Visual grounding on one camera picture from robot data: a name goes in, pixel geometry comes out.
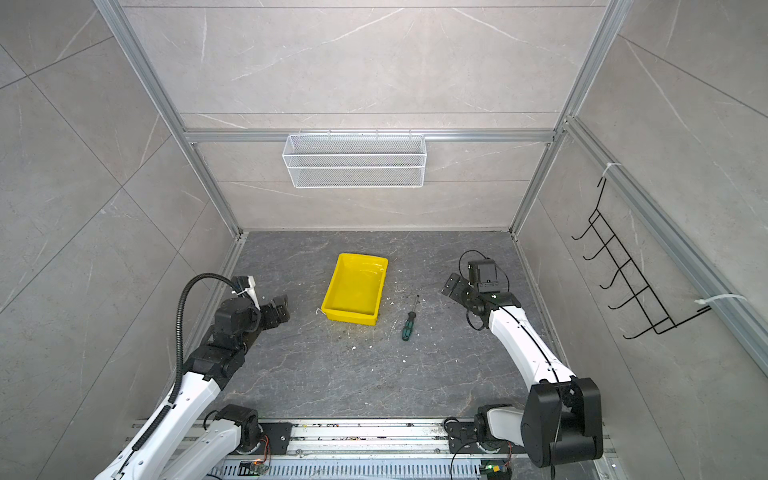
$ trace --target black wire hook rack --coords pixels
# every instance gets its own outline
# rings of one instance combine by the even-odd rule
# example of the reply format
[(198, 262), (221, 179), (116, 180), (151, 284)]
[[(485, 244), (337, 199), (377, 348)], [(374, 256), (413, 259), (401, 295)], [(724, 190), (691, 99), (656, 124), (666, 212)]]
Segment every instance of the black wire hook rack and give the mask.
[[(589, 232), (590, 230), (594, 231), (594, 233), (598, 236), (598, 239), (602, 243), (602, 247), (600, 247), (600, 249), (595, 253), (595, 255), (593, 255), (593, 256), (591, 256), (589, 258), (582, 256), (582, 258), (584, 258), (584, 260), (586, 260), (586, 261), (594, 260), (594, 258), (597, 257), (600, 254), (600, 252), (605, 250), (605, 251), (608, 252), (608, 255), (611, 256), (611, 260), (613, 260), (614, 265), (616, 266), (616, 273), (614, 273), (614, 276), (611, 279), (611, 282), (607, 286), (600, 285), (600, 288), (603, 289), (603, 290), (608, 290), (609, 288), (611, 288), (614, 285), (614, 282), (616, 281), (617, 277), (619, 275), (621, 275), (621, 278), (627, 284), (627, 288), (629, 288), (630, 293), (632, 293), (632, 296), (630, 296), (621, 305), (619, 305), (619, 306), (610, 306), (609, 305), (608, 308), (611, 309), (611, 310), (619, 310), (622, 306), (625, 306), (629, 302), (634, 300), (637, 303), (637, 305), (640, 307), (640, 310), (643, 312), (643, 315), (645, 316), (645, 319), (648, 321), (648, 324), (650, 326), (648, 328), (646, 328), (645, 330), (643, 330), (642, 332), (638, 333), (637, 335), (633, 335), (633, 336), (626, 336), (626, 335), (624, 335), (623, 337), (625, 339), (627, 339), (627, 340), (636, 339), (637, 337), (643, 335), (644, 333), (650, 332), (651, 330), (653, 330), (657, 335), (660, 335), (662, 333), (669, 332), (670, 330), (675, 329), (675, 328), (677, 328), (680, 325), (683, 325), (685, 322), (688, 322), (688, 321), (698, 317), (699, 315), (703, 315), (706, 312), (709, 312), (710, 310), (712, 310), (712, 308), (709, 307), (709, 306), (703, 306), (703, 307), (699, 308), (696, 311), (695, 314), (689, 316), (685, 320), (675, 321), (672, 318), (672, 315), (670, 315), (669, 312), (667, 312), (667, 308), (664, 306), (664, 304), (659, 299), (659, 296), (654, 291), (654, 288), (650, 285), (650, 283), (648, 283), (648, 280), (645, 278), (645, 274), (643, 273), (643, 271), (634, 262), (634, 259), (629, 254), (629, 251), (624, 246), (624, 244), (621, 242), (621, 239), (619, 239), (619, 237), (616, 235), (616, 232), (614, 232), (614, 229), (608, 223), (607, 219), (600, 212), (600, 200), (602, 200), (603, 192), (605, 191), (605, 178), (604, 177), (602, 177), (600, 179), (600, 181), (598, 182), (598, 188), (600, 188), (600, 195), (598, 196), (598, 203), (594, 206), (594, 210), (592, 211), (592, 213), (590, 214), (590, 216), (588, 218), (589, 219), (589, 227), (587, 227), (587, 229), (581, 235), (579, 235), (578, 237), (571, 236), (571, 238), (574, 239), (574, 240), (581, 240), (582, 238), (584, 238), (584, 235), (586, 235), (587, 232)], [(607, 240), (604, 240), (603, 235), (601, 235), (600, 232), (598, 231), (598, 229), (595, 227), (595, 222), (597, 222), (598, 220), (602, 220), (603, 223), (605, 224), (606, 228), (611, 232), (611, 236), (608, 237)], [(611, 252), (611, 249), (608, 248), (608, 244), (611, 241), (614, 241), (615, 243), (618, 243), (619, 246), (621, 247), (621, 249), (624, 251), (624, 254), (626, 254), (626, 256), (628, 258), (628, 260), (623, 262), (621, 265), (616, 260), (616, 256)], [(627, 275), (624, 273), (624, 269), (627, 266), (633, 266), (634, 269), (640, 274), (640, 277), (643, 280), (642, 283), (639, 286), (637, 286), (637, 288), (639, 289), (637, 291), (635, 291), (635, 288), (632, 287), (632, 284), (629, 282), (629, 279), (627, 278)], [(643, 293), (643, 292), (646, 292), (646, 291), (649, 292), (651, 294), (651, 296), (656, 300), (656, 302), (658, 303), (659, 307), (661, 308), (661, 311), (664, 313), (664, 318), (662, 318), (661, 320), (659, 320), (657, 322), (654, 322), (653, 320), (650, 319), (650, 316), (648, 315), (648, 312), (646, 311), (645, 306), (640, 301), (640, 298), (639, 298), (640, 294)]]

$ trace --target aluminum base rail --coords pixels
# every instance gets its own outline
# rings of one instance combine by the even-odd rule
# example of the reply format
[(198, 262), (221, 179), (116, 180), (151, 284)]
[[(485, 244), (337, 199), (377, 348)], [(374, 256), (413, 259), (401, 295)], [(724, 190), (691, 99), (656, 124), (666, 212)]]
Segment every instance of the aluminum base rail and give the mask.
[(616, 38), (616, 34), (621, 28), (621, 24), (624, 23), (624, 19), (627, 17), (629, 8), (632, 5), (632, 0), (611, 0), (608, 6), (605, 8), (605, 15), (603, 21), (598, 27), (598, 32), (594, 36), (592, 46), (589, 48), (587, 57), (584, 60), (584, 64), (581, 66), (576, 77), (571, 93), (568, 95), (568, 99), (565, 102), (563, 111), (560, 113), (557, 125), (554, 128), (555, 136), (552, 144), (548, 145), (546, 150), (541, 156), (533, 178), (528, 183), (528, 188), (523, 195), (523, 199), (520, 202), (518, 211), (515, 214), (515, 218), (512, 221), (512, 225), (509, 227), (509, 232), (513, 237), (520, 234), (520, 229), (525, 223), (525, 219), (528, 218), (528, 213), (533, 207), (533, 203), (536, 201), (536, 196), (541, 185), (544, 184), (544, 180), (549, 173), (549, 169), (554, 163), (554, 158), (558, 154), (560, 144), (562, 141), (563, 127), (565, 119), (571, 115), (576, 115), (584, 103), (584, 99), (587, 97), (589, 87), (592, 86), (595, 76), (600, 70), (600, 66), (603, 65), (603, 60), (611, 48), (611, 45)]
[(182, 153), (184, 153), (187, 161), (189, 161), (197, 178), (200, 179), (203, 187), (205, 187), (216, 210), (219, 211), (219, 215), (221, 215), (221, 218), (224, 220), (230, 233), (232, 233), (232, 236), (237, 237), (240, 235), (240, 228), (237, 226), (235, 216), (233, 215), (229, 204), (227, 204), (227, 201), (224, 200), (224, 196), (219, 190), (218, 184), (208, 171), (208, 167), (206, 167), (202, 157), (184, 138), (184, 126), (181, 123), (178, 111), (171, 103), (165, 89), (163, 89), (163, 85), (160, 83), (160, 79), (157, 77), (157, 74), (155, 74), (152, 65), (147, 59), (144, 49), (141, 47), (131, 24), (128, 23), (128, 19), (125, 17), (122, 7), (118, 4), (117, 0), (94, 0), (94, 3), (101, 12), (101, 16), (104, 17), (107, 25), (109, 25), (109, 28), (112, 30), (118, 44), (120, 44), (125, 52), (128, 62), (131, 63), (131, 67), (133, 67), (139, 80), (141, 80), (144, 89), (149, 94), (154, 106), (165, 121), (171, 134), (174, 136), (174, 139), (179, 144), (179, 148), (181, 148)]
[[(600, 170), (608, 163), (617, 163), (578, 118), (569, 117), (565, 130)], [(621, 165), (609, 168), (605, 177), (703, 298), (739, 293), (625, 168)], [(768, 324), (763, 317), (744, 300), (723, 298), (709, 305), (768, 376)]]
[[(203, 142), (285, 142), (286, 137), (299, 133), (298, 130), (188, 130), (184, 133), (191, 143)], [(469, 129), (353, 129), (319, 130), (302, 129), (302, 134), (420, 134), (427, 141), (549, 141), (554, 137), (552, 130), (539, 128), (509, 128), (495, 130)]]

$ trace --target screwdriver handle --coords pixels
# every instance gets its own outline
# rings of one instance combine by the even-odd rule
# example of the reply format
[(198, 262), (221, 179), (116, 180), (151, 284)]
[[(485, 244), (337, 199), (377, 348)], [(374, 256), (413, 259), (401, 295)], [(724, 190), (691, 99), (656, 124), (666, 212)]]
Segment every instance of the screwdriver handle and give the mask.
[(402, 328), (402, 339), (406, 342), (411, 338), (411, 332), (413, 332), (413, 320), (416, 319), (416, 312), (408, 312), (408, 319), (406, 320), (406, 326)]

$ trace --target screwdriver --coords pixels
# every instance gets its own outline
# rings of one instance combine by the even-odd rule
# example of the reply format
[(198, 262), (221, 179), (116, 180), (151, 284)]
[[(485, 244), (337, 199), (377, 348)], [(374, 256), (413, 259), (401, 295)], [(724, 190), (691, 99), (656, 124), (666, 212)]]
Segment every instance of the screwdriver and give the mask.
[(416, 296), (416, 301), (413, 303), (413, 308), (408, 312), (408, 319), (406, 320), (406, 326), (402, 328), (402, 339), (408, 341), (411, 338), (413, 332), (413, 320), (416, 319), (416, 306), (419, 305), (419, 296)]

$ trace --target vertical metal post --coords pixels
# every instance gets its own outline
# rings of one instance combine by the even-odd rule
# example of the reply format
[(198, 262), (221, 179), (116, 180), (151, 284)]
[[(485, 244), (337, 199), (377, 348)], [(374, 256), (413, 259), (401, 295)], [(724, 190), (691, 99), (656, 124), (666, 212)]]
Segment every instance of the vertical metal post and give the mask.
[(509, 232), (513, 237), (517, 237), (520, 234), (520, 229), (528, 218), (528, 213), (531, 211), (533, 203), (536, 201), (536, 196), (541, 185), (544, 184), (544, 180), (549, 173), (549, 169), (552, 168), (554, 158), (558, 154), (560, 145), (563, 139), (564, 124), (568, 116), (576, 115), (581, 109), (581, 105), (584, 103), (584, 99), (587, 97), (589, 87), (592, 86), (595, 76), (600, 70), (600, 66), (603, 65), (603, 60), (608, 53), (608, 49), (616, 38), (616, 34), (621, 28), (621, 24), (624, 23), (624, 19), (627, 17), (629, 8), (632, 5), (632, 0), (611, 0), (608, 6), (605, 8), (605, 15), (598, 27), (598, 32), (594, 36), (592, 46), (589, 48), (587, 57), (584, 60), (584, 64), (581, 66), (581, 70), (576, 77), (571, 93), (568, 95), (568, 99), (565, 102), (563, 111), (558, 118), (557, 126), (555, 127), (554, 141), (549, 145), (541, 156), (536, 171), (528, 183), (528, 189), (525, 191), (518, 211), (515, 214), (515, 218), (512, 221), (512, 225), (509, 227)]
[(232, 233), (233, 237), (238, 237), (241, 229), (237, 225), (230, 206), (224, 200), (224, 196), (221, 190), (219, 190), (213, 175), (210, 174), (203, 162), (203, 158), (185, 138), (181, 117), (170, 101), (170, 97), (168, 97), (165, 89), (163, 89), (163, 85), (160, 83), (160, 79), (147, 59), (147, 55), (144, 53), (144, 49), (141, 47), (131, 24), (128, 23), (122, 7), (118, 4), (117, 0), (94, 0), (94, 3), (99, 9), (101, 16), (104, 17), (104, 21), (107, 22), (107, 25), (112, 30), (123, 52), (125, 52), (128, 62), (131, 63), (131, 67), (133, 67), (144, 89), (152, 99), (154, 106), (168, 126), (170, 133), (179, 144), (179, 148), (181, 148), (184, 156), (189, 161), (197, 178), (200, 179), (206, 192), (208, 192), (208, 196), (214, 203), (216, 210), (219, 211), (219, 215), (221, 215), (230, 233)]

